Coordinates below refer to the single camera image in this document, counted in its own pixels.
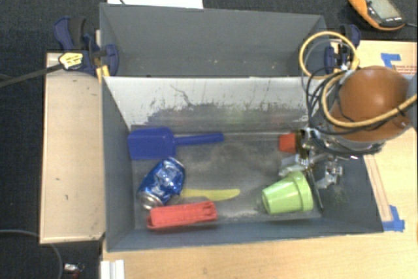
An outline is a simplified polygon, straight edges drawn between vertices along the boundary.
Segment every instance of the gray bin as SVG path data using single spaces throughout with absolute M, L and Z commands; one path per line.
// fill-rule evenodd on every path
M 261 190 L 278 180 L 278 135 L 306 125 L 297 53 L 325 29 L 321 16 L 101 5 L 101 42 L 120 51 L 118 75 L 103 82 L 108 251 L 177 248 L 383 231 L 364 161 L 350 161 L 325 207 L 269 216 Z M 323 48 L 310 66 L 321 66 Z M 185 187 L 239 188 L 216 203 L 216 222 L 149 231 L 135 193 L 158 162 L 131 161 L 136 127 L 175 135 L 221 131 L 225 142 L 179 147 Z

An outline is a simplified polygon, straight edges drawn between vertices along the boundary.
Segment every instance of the blue plastic shovel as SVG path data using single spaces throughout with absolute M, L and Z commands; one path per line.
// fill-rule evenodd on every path
M 175 157 L 176 146 L 223 142 L 222 133 L 174 137 L 167 127 L 139 128 L 128 135 L 131 159 Z

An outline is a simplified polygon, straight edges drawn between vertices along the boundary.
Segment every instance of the yellow cable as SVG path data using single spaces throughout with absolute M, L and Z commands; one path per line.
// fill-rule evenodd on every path
M 374 118 L 371 119 L 367 119 L 365 121 L 360 121 L 360 122 L 342 122 L 340 120 L 337 120 L 336 118 L 332 117 L 329 109 L 328 109 L 328 104 L 327 104 L 327 93 L 329 88 L 335 83 L 337 82 L 339 79 L 341 79 L 341 77 L 343 77 L 344 75 L 341 74 L 340 76 L 337 76 L 336 78 L 333 78 L 332 80 L 329 81 L 329 83 L 327 83 L 324 87 L 323 90 L 323 94 L 321 96 L 321 102 L 323 105 L 323 111 L 325 116 L 327 117 L 327 119 L 332 122 L 334 125 L 340 126 L 340 127 L 344 127 L 344 128 L 357 128 L 357 127 L 364 127 L 364 126 L 368 126 L 368 125 L 372 125 L 373 123 L 376 122 L 380 122 L 380 121 L 384 121 L 387 118 L 390 118 L 392 116 L 395 116 L 396 114 L 399 113 L 399 110 L 403 110 L 406 107 L 410 106 L 411 104 L 413 104 L 414 102 L 416 102 L 417 100 L 417 94 L 412 95 L 409 99 L 405 100 L 402 104 L 400 104 L 398 106 L 398 108 L 394 108 L 384 114 L 381 114 L 379 116 L 376 116 Z
M 302 69 L 302 71 L 303 71 L 303 73 L 306 75 L 306 76 L 312 76 L 311 75 L 311 73 L 307 70 L 307 68 L 305 67 L 305 64 L 304 64 L 304 59 L 303 59 L 303 54 L 304 54 L 304 52 L 305 52 L 305 49 L 306 49 L 306 47 L 307 47 L 307 45 L 308 44 L 310 44 L 313 40 L 315 40 L 315 39 L 317 39 L 318 37 L 321 37 L 321 36 L 323 36 L 323 35 L 331 35 L 331 36 L 334 36 L 334 37 L 338 37 L 339 39 L 341 39 L 343 42 L 345 42 L 345 43 L 347 43 L 348 44 L 348 46 L 350 47 L 350 49 L 353 51 L 353 59 L 351 60 L 351 63 L 350 63 L 350 69 L 352 69 L 352 70 L 355 70 L 358 66 L 359 66 L 359 63 L 360 63 L 360 61 L 359 61 L 359 59 L 358 59 L 358 57 L 357 57 L 357 51 L 356 51 L 356 48 L 355 48 L 355 46 L 354 46 L 354 44 L 349 40 L 349 39 L 347 39 L 347 37 L 345 37 L 344 35 L 342 35 L 342 34 L 339 34 L 339 33 L 336 33 L 336 32 L 333 32 L 333 31 L 320 31 L 320 32 L 318 32 L 318 33 L 316 33 L 316 34 L 313 34 L 311 37 L 309 37 L 303 44 L 302 44 L 302 46 L 300 47 L 300 51 L 299 51 L 299 65 L 300 65 L 300 68 Z M 314 77 L 312 77 L 313 79 L 317 79 L 317 80 L 322 80 L 322 79 L 326 79 L 326 78 L 328 78 L 329 76 L 332 76 L 332 74 L 326 74 L 326 75 L 324 75 L 324 76 L 314 76 Z

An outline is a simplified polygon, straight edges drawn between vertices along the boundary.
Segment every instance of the green plastic cup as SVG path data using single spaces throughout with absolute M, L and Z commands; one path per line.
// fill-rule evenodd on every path
M 307 212 L 314 208 L 310 186 L 300 171 L 290 172 L 285 178 L 265 188 L 261 196 L 269 214 Z

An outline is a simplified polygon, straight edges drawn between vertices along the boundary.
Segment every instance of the crushed can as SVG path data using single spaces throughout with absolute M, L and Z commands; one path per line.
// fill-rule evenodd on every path
M 164 206 L 183 189 L 185 171 L 183 165 L 169 157 L 160 161 L 142 180 L 137 191 L 141 205 L 150 210 Z

